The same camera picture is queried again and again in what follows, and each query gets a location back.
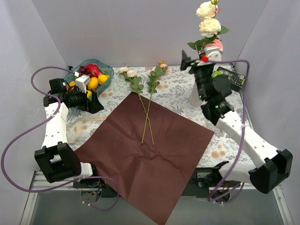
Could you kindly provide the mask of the pink rose stem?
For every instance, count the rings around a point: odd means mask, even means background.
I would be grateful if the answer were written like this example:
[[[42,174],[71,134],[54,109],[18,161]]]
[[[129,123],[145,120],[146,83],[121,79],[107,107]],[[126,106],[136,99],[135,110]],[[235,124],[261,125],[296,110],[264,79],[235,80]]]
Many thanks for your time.
[[[212,43],[213,46],[217,47],[221,52],[223,51],[223,44],[219,39],[215,39]]]

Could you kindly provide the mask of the white rose stem tall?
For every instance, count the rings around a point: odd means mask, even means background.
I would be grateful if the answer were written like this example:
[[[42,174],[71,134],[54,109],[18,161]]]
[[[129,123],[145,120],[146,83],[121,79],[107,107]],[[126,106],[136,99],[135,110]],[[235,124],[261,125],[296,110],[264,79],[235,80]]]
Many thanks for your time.
[[[218,0],[209,0],[203,2],[196,10],[195,14],[200,18],[199,31],[202,38],[195,42],[189,42],[188,46],[196,50],[198,54],[200,54],[205,47],[212,47],[212,43],[215,39],[221,41],[219,35],[229,32],[229,29],[222,26],[216,18],[220,12],[218,3]]]

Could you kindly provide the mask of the dark red wrapping paper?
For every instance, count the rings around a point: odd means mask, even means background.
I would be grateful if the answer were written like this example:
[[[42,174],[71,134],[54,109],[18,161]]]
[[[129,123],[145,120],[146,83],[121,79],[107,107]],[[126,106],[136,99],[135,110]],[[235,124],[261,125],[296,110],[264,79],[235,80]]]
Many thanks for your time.
[[[130,93],[75,153],[130,204],[164,225],[213,132]]]

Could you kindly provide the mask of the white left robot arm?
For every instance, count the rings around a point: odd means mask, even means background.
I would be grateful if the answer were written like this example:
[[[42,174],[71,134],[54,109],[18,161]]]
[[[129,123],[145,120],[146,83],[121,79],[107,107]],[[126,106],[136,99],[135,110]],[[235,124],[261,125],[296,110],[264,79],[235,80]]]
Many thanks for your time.
[[[49,81],[50,91],[43,98],[44,109],[48,119],[45,139],[34,157],[50,183],[67,179],[82,179],[88,187],[96,187],[100,176],[92,163],[82,163],[67,141],[67,115],[70,108],[78,107],[82,111],[95,114],[103,110],[97,93],[89,92],[87,85],[91,78],[82,75],[75,84],[64,79]]]

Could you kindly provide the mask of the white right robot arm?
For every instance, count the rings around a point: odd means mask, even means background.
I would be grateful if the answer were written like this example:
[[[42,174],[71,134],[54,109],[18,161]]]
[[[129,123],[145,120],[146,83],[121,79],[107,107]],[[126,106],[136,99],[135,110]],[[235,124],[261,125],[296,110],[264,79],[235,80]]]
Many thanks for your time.
[[[240,117],[227,102],[226,97],[232,94],[231,81],[227,75],[213,74],[215,64],[224,63],[221,57],[218,47],[205,48],[194,60],[182,51],[180,65],[182,71],[189,70],[194,75],[197,96],[205,102],[201,106],[205,118],[239,145],[232,163],[223,161],[217,164],[202,179],[213,186],[209,202],[220,201],[223,196],[215,196],[215,193],[232,181],[236,182],[234,188],[242,188],[247,183],[267,194],[289,177],[293,161],[289,150],[279,150],[269,144],[246,126],[246,115]]]

